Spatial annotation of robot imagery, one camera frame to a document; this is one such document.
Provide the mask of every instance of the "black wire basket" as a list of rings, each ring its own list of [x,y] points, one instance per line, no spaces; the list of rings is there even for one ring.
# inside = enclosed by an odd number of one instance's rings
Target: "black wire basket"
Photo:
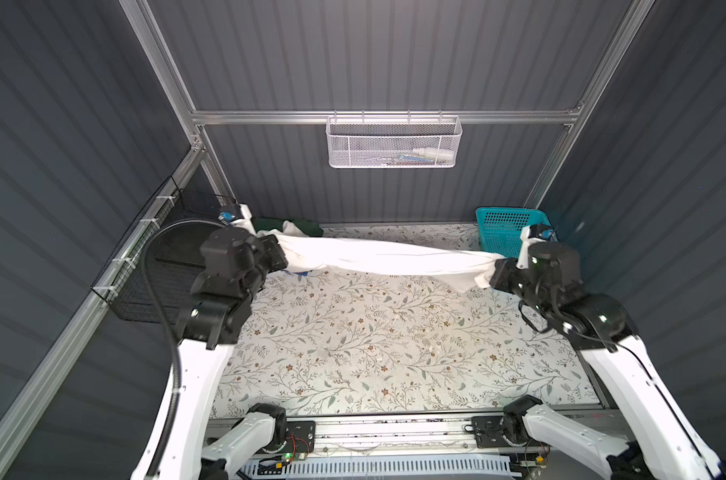
[[[138,268],[141,248],[165,225],[188,218],[218,221],[222,207],[234,203],[234,199],[229,197],[194,190],[177,190],[158,212],[153,228],[147,228],[136,242],[136,252],[122,260],[118,274],[111,284],[92,286],[93,291],[121,320],[158,322],[157,312],[149,299]],[[171,322],[176,322],[178,308],[189,297],[192,282],[204,271],[204,260],[199,248],[210,235],[211,229],[208,225],[179,228],[173,235],[157,239],[152,251],[148,252],[148,274]]]

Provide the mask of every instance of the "white mesh basket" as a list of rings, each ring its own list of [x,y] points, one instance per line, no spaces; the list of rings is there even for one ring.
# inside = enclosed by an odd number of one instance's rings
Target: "white mesh basket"
[[[333,168],[450,168],[461,123],[443,115],[335,115],[325,133]]]

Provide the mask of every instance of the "wire mesh basket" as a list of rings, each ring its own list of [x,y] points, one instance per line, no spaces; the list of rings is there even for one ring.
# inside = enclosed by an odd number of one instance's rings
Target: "wire mesh basket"
[[[121,320],[157,322],[155,307],[149,299],[138,261],[147,240],[163,226],[186,218],[217,220],[223,205],[234,199],[193,190],[176,190],[169,196],[150,227],[129,256],[121,259],[121,267],[108,286],[92,289]],[[195,278],[204,271],[200,245],[211,233],[211,226],[191,226],[174,235],[158,239],[152,246],[148,272],[160,303],[171,322],[176,322],[178,308],[189,297]]]
[[[325,126],[333,168],[451,168],[461,122],[443,115],[335,115]]]

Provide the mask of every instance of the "black hose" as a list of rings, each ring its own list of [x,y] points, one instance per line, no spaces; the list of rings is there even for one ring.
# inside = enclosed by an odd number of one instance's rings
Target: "black hose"
[[[158,298],[157,293],[155,293],[155,289],[152,288],[152,282],[150,281],[149,274],[147,272],[148,252],[158,238],[164,236],[170,230],[175,230],[180,226],[189,224],[206,224],[223,227],[223,225],[219,222],[214,222],[213,220],[202,220],[199,218],[179,220],[172,224],[168,224],[158,230],[155,235],[147,240],[147,244],[144,246],[144,249],[142,251],[142,258],[139,261],[140,269],[142,271],[142,277],[144,277],[144,283],[147,287],[147,294],[149,294],[149,298],[155,305],[155,309],[158,313],[158,319],[160,320],[161,325],[163,325],[163,331],[166,333],[166,340],[168,341],[168,345],[171,347],[171,374],[173,378],[171,398],[170,402],[168,403],[168,413],[166,414],[166,422],[163,424],[163,430],[160,431],[160,439],[158,440],[158,444],[155,447],[155,454],[152,456],[152,460],[149,463],[149,468],[147,469],[148,477],[154,477],[158,474],[160,461],[163,458],[163,454],[166,452],[166,446],[168,446],[168,439],[171,437],[173,423],[174,420],[176,420],[176,410],[178,409],[178,396],[179,391],[182,388],[182,360],[180,360],[178,356],[179,340],[176,338],[176,334],[173,331],[173,327],[171,327],[171,323],[168,321],[166,311],[163,309],[163,305],[160,303],[160,299]]]

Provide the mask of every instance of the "white bottle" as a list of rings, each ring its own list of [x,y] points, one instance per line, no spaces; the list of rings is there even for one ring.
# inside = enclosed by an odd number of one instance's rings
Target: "white bottle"
[[[424,158],[437,157],[438,160],[452,161],[454,159],[454,151],[445,148],[415,148],[414,153]]]

